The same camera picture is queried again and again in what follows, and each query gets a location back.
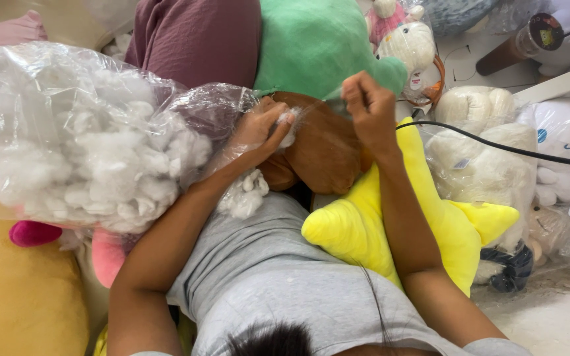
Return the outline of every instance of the gray t-shirt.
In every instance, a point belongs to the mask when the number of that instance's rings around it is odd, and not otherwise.
[[[307,215],[293,199],[270,193],[249,219],[209,219],[167,295],[197,322],[193,355],[226,355],[229,336],[243,337],[252,326],[260,331],[278,322],[304,324],[316,356],[382,344],[374,290],[395,347],[444,356],[530,355],[508,340],[479,340],[461,349],[440,337],[389,280],[368,271],[369,284],[360,267],[307,243],[300,234]]]

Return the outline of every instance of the pink pillow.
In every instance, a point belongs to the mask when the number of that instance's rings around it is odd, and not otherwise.
[[[0,22],[0,45],[47,41],[47,38],[38,12],[30,10],[20,18]]]

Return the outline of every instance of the black cable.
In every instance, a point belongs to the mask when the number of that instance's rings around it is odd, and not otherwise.
[[[519,148],[513,148],[510,146],[506,146],[504,144],[487,141],[486,139],[482,139],[482,138],[478,137],[477,135],[467,133],[458,127],[454,127],[452,125],[444,124],[442,122],[435,122],[435,121],[409,122],[409,123],[404,124],[404,125],[399,125],[396,128],[396,130],[399,130],[401,128],[408,127],[408,126],[414,126],[414,125],[434,125],[434,126],[445,127],[446,129],[450,129],[450,130],[453,130],[453,131],[460,133],[462,135],[466,135],[467,137],[470,137],[471,139],[479,141],[480,143],[486,144],[486,145],[494,147],[494,148],[498,148],[500,150],[504,150],[504,151],[508,151],[508,152],[512,152],[512,153],[517,153],[519,155],[524,155],[524,156],[528,156],[528,157],[538,158],[539,160],[546,160],[546,161],[564,163],[566,165],[570,165],[570,158],[562,158],[562,157],[556,157],[556,156],[551,156],[551,155],[544,155],[542,153],[521,150]]]

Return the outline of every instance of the yellow star plush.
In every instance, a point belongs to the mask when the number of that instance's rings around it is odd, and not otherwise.
[[[406,118],[401,124],[412,122]],[[520,214],[509,206],[456,203],[439,198],[416,126],[397,131],[408,178],[439,244],[443,265],[469,296],[481,247],[498,238]],[[362,265],[401,287],[382,220],[376,165],[342,199],[311,213],[303,224],[307,241],[353,265]]]

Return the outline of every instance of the green plush toy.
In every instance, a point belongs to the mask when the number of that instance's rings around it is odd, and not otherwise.
[[[366,70],[399,95],[408,74],[397,58],[376,59],[355,0],[261,0],[263,40],[255,89],[327,99]]]

